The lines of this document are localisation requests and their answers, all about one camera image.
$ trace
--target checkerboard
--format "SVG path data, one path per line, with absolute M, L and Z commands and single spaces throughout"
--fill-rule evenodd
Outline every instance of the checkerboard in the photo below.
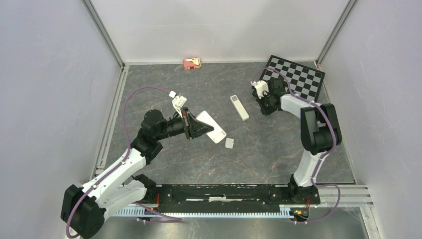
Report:
M 275 68 L 284 74 L 287 80 L 290 81 L 292 90 L 298 95 L 310 101 L 317 101 L 325 76 L 324 72 L 277 56 L 271 56 L 266 67 Z M 271 70 L 265 70 L 262 73 L 260 80 L 268 81 L 271 78 L 278 77 L 279 74 Z

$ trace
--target wall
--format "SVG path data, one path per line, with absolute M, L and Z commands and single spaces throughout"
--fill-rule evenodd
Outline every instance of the wall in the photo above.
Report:
M 89 179 L 119 68 L 81 1 L 0 3 L 0 238 L 64 237 L 65 189 Z
M 93 0 L 125 62 L 315 60 L 347 0 Z
M 421 232 L 421 8 L 358 1 L 322 63 L 357 178 L 392 239 Z

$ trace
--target gray floor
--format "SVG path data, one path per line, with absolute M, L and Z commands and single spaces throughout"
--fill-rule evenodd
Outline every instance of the gray floor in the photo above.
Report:
M 329 209 L 312 209 L 311 218 Z M 285 219 L 184 218 L 181 223 L 137 223 L 134 218 L 112 217 L 92 239 L 367 239 L 359 208 L 339 208 L 318 223 L 297 225 Z
M 185 106 L 197 115 L 206 110 L 234 139 L 234 148 L 214 144 L 207 136 L 188 141 L 183 135 L 162 140 L 163 150 L 139 171 L 157 183 L 287 183 L 297 169 L 303 148 L 299 119 L 286 112 L 263 116 L 251 96 L 250 81 L 265 63 L 203 64 L 184 70 L 182 65 L 131 66 L 121 102 L 136 88 L 159 86 L 185 96 Z M 237 95 L 250 119 L 242 121 L 229 97 Z M 324 90 L 319 102 L 328 102 Z M 171 98 L 157 90 L 140 91 L 126 108 L 126 124 L 133 139 L 147 110 L 162 110 L 170 117 L 175 110 Z M 116 121 L 106 165 L 122 155 L 126 147 L 121 113 Z M 320 183 L 352 183 L 353 176 L 343 147 L 322 166 Z

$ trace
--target red and yellow box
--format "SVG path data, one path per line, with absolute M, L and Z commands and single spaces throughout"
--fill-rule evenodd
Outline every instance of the red and yellow box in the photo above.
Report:
M 199 57 L 183 60 L 183 67 L 185 70 L 191 70 L 201 67 L 201 60 Z

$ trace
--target concrete floor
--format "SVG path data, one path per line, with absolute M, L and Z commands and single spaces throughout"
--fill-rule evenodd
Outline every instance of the concrete floor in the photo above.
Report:
M 301 64 L 315 67 L 312 62 Z M 226 131 L 227 137 L 234 139 L 234 148 L 225 148 L 225 139 L 215 144 L 205 135 L 190 141 L 178 135 L 162 140 L 164 148 L 160 154 L 137 174 L 143 173 L 157 183 L 166 184 L 288 183 L 303 152 L 300 121 L 287 112 L 261 114 L 249 82 L 263 67 L 265 63 L 215 63 L 187 71 L 181 64 L 130 66 L 106 165 L 121 156 L 126 147 L 121 121 L 126 97 L 138 87 L 159 86 L 185 96 L 188 99 L 185 106 L 194 115 L 206 110 Z M 240 119 L 229 100 L 232 95 L 239 97 L 250 119 Z M 318 102 L 328 102 L 324 88 Z M 150 109 L 162 110 L 166 118 L 175 112 L 171 98 L 165 93 L 138 92 L 126 108 L 131 139 Z M 317 182 L 353 181 L 344 148 L 340 146 L 326 159 Z

